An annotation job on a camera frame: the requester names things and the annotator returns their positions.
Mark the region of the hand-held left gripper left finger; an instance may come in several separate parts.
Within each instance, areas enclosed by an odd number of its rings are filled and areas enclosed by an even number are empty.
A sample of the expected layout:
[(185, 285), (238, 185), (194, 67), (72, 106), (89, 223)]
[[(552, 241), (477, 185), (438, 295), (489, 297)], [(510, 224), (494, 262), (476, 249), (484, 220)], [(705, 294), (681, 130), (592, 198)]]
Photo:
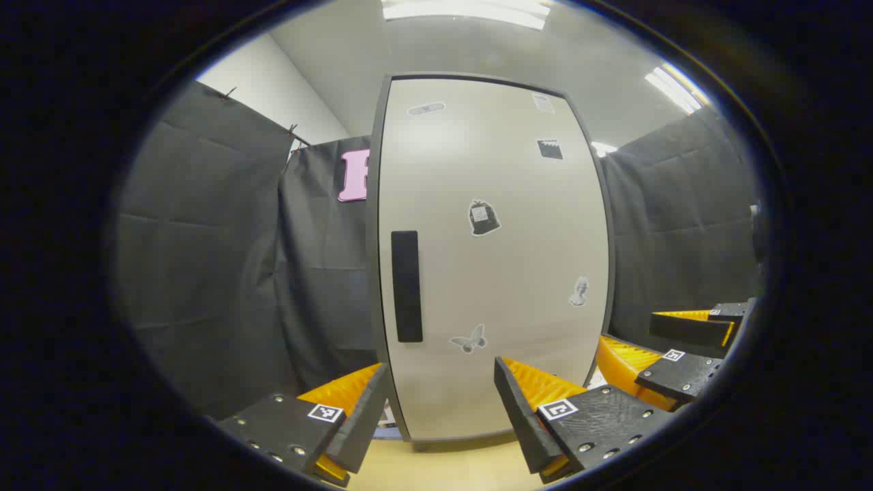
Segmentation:
[(387, 389), (389, 367), (376, 363), (301, 395), (276, 391), (216, 425), (286, 470), (345, 488), (361, 470)]

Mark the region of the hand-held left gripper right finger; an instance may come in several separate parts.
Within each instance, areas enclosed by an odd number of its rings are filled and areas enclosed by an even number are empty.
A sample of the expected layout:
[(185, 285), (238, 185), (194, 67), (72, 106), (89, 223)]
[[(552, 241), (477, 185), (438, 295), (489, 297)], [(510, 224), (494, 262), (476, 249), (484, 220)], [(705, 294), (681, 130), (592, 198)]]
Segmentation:
[(544, 484), (616, 460), (674, 417), (613, 385), (584, 389), (501, 355), (494, 385), (529, 471)]

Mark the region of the black cabinet door handle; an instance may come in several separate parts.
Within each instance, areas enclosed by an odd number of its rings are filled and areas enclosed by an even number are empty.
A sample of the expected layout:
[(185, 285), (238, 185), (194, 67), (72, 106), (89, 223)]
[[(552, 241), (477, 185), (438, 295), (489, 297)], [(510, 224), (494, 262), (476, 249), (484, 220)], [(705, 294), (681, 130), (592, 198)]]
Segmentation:
[(418, 234), (415, 230), (397, 230), (390, 239), (397, 341), (420, 343), (424, 335)]

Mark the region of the black backdrop cloth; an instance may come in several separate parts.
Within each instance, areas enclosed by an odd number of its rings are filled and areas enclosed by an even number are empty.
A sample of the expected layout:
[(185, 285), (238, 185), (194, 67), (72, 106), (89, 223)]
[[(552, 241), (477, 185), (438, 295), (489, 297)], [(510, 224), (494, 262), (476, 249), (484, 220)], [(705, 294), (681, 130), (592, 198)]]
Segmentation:
[(289, 149), (281, 125), (194, 81), (119, 194), (125, 320), (168, 384), (215, 420), (295, 387), (273, 280)]
[(278, 184), (273, 283), (302, 391), (376, 361), (365, 245), (367, 204), (339, 198), (369, 136), (293, 152)]
[(615, 240), (608, 332), (667, 351), (653, 312), (710, 310), (757, 295), (754, 158), (729, 121), (702, 108), (601, 159)]

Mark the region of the long ceiling light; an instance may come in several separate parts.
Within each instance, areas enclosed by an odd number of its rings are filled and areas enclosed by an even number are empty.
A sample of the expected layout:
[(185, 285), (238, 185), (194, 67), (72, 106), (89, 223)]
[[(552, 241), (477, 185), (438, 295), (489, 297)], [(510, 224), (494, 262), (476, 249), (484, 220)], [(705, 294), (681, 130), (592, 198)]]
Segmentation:
[(381, 0), (383, 18), (470, 18), (542, 31), (552, 10), (548, 0)]
[(711, 105), (707, 94), (671, 64), (655, 66), (645, 75), (645, 80), (687, 115)]

